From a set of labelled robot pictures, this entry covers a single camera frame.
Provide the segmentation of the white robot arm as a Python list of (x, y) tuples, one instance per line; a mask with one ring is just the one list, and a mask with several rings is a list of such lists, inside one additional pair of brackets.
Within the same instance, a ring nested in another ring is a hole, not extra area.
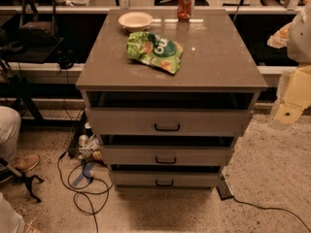
[(275, 49), (286, 47), (288, 58), (298, 63), (294, 71), (281, 75), (271, 110), (269, 126), (285, 130), (311, 106), (311, 3), (274, 33), (267, 44)]

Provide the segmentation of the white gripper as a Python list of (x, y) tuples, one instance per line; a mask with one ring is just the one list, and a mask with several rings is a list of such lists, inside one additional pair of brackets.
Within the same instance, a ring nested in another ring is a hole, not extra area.
[(279, 80), (278, 99), (272, 107), (268, 125), (275, 130), (285, 130), (311, 106), (311, 65), (299, 64), (291, 72), (284, 72)]

